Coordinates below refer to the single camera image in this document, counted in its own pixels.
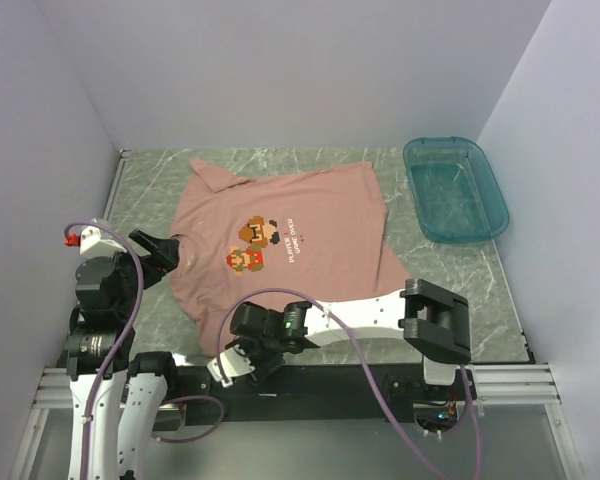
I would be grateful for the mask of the pink printed t shirt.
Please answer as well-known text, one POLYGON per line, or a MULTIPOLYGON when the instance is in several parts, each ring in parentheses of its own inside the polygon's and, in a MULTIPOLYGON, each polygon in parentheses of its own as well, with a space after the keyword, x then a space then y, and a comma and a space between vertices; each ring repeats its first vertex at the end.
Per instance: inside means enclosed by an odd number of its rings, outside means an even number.
POLYGON ((384 238, 388 209, 369 162, 247 178, 201 159, 172 223, 169 280, 203 353, 232 339, 223 317, 241 297, 280 311, 293 298, 342 302, 392 293, 409 273, 384 238))

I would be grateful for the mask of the teal plastic basin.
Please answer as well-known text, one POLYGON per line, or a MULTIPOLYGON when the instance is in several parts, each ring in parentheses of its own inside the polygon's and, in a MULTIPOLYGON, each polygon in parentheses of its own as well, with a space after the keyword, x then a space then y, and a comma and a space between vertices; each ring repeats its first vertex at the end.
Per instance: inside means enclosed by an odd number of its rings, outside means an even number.
POLYGON ((490 241, 510 214, 484 151, 462 137, 409 141, 403 160, 424 236, 442 244, 490 241))

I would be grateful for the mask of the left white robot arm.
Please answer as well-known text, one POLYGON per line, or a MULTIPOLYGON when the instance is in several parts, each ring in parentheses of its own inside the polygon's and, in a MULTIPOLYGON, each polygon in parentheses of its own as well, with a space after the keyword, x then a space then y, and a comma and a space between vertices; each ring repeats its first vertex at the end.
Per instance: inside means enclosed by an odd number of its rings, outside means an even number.
POLYGON ((83 258, 64 351, 73 424, 71 479, 137 479, 162 402, 180 388, 169 352, 130 355, 146 289, 179 263, 179 242, 141 230, 123 238, 101 220, 64 231, 83 258))

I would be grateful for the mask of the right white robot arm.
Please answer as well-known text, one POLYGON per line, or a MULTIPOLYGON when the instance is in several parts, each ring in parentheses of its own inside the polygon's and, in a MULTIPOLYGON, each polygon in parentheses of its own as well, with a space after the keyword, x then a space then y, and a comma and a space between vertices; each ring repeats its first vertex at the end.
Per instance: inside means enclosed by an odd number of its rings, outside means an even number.
POLYGON ((368 299, 321 302, 301 292, 283 310, 266 309, 244 296, 229 308, 221 324, 234 339, 216 343, 208 365, 214 379, 229 387, 234 379, 254 381, 277 369, 285 353, 350 340, 403 339, 423 356, 419 387, 440 399, 454 386, 455 369, 472 360, 468 300, 422 279, 368 299))

